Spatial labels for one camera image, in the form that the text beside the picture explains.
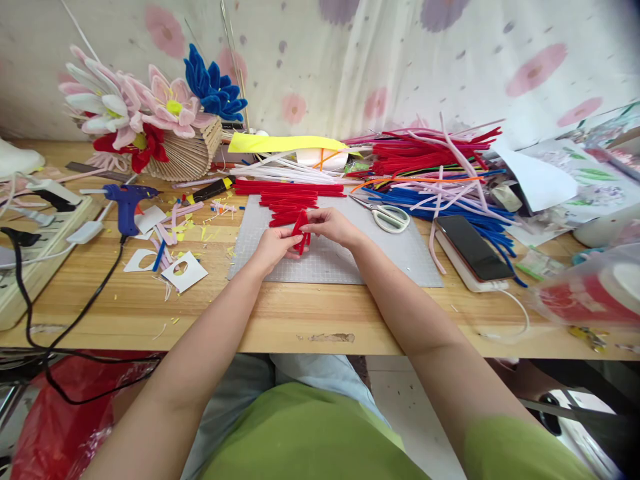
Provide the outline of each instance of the wooden table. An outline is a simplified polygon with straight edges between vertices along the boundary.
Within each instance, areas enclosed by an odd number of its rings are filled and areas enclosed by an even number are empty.
[[[16,141],[20,148],[38,150],[47,159],[48,167],[61,171],[57,177],[73,174],[63,168],[70,161],[84,163],[92,153],[90,143]],[[67,184],[80,188],[100,188],[105,179],[88,177]],[[145,201],[143,208],[156,203],[163,210],[168,200],[191,193],[190,188],[173,190],[168,182],[142,176],[139,185],[162,190],[158,200]],[[234,195],[230,205],[245,205],[247,197]],[[196,224],[211,216],[204,208],[193,216]],[[196,320],[198,314],[227,284],[229,264],[227,249],[234,246],[238,236],[242,212],[220,216],[207,228],[207,236],[216,233],[204,248],[201,230],[186,231],[185,240],[172,251],[202,253],[201,264],[209,275],[182,296],[173,292],[164,302],[165,286],[152,278],[151,272],[124,273],[116,269],[104,291],[87,316],[60,344],[60,347],[93,349],[168,350]],[[427,236],[430,224],[416,220],[420,232]],[[34,224],[15,221],[15,227],[34,228]],[[58,270],[52,281],[35,302],[34,325],[68,325],[100,284],[117,254],[119,233],[117,210],[113,209],[104,230],[86,245],[78,245]],[[6,238],[0,238],[6,245]],[[516,252],[525,248],[516,242]],[[125,246],[124,262],[138,248],[151,248],[148,241],[129,239]],[[572,236],[547,242],[540,250],[569,264],[572,254],[583,247]],[[506,295],[472,293],[466,289],[447,256],[436,242],[437,254],[447,269],[445,288],[425,289],[450,314],[472,344],[485,357],[573,358],[573,359],[640,359],[640,355],[620,350],[614,343],[640,345],[640,333],[614,329],[609,336],[610,347],[598,354],[582,341],[572,337],[565,328],[558,327],[533,310],[530,332],[517,342],[492,341],[478,336],[478,332],[508,335],[523,324],[520,308]],[[525,300],[524,289],[511,283],[510,292]],[[179,318],[176,324],[171,319]],[[165,332],[154,339],[166,326]],[[0,332],[0,346],[27,346],[24,319],[13,329]],[[50,342],[56,334],[39,333],[41,344]],[[307,283],[264,283],[240,344],[240,351],[248,352],[306,352],[401,355],[398,344],[385,326],[380,314],[363,285],[327,285]]]

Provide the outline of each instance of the person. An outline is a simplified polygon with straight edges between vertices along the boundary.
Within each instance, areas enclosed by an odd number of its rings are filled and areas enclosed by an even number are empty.
[[[304,232],[350,250],[470,479],[590,479],[447,314],[335,209]],[[102,479],[424,479],[344,356],[236,355],[265,276],[302,235],[266,230],[87,468]]]

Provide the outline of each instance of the smartphone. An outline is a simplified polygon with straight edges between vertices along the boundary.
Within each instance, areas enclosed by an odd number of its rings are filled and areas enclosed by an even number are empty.
[[[502,262],[489,244],[462,215],[439,217],[434,220],[460,258],[478,281],[513,278],[510,268]]]

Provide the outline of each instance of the blue flower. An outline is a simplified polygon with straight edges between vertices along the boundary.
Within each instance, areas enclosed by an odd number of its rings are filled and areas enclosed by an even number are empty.
[[[218,115],[228,121],[242,121],[240,110],[247,106],[245,99],[239,99],[240,88],[231,84],[228,75],[220,76],[220,68],[211,62],[209,69],[194,44],[189,44],[189,59],[185,59],[189,88],[200,99],[206,113]]]

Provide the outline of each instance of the hand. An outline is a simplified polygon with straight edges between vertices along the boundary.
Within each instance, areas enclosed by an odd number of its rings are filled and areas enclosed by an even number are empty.
[[[296,243],[302,242],[302,235],[291,236],[293,230],[274,228],[265,230],[258,243],[258,248],[249,259],[247,265],[255,266],[264,276],[270,274],[282,258],[298,260],[300,255],[293,250]]]
[[[367,237],[335,208],[315,209],[307,212],[309,224],[300,227],[304,232],[324,235],[343,247],[353,248]]]

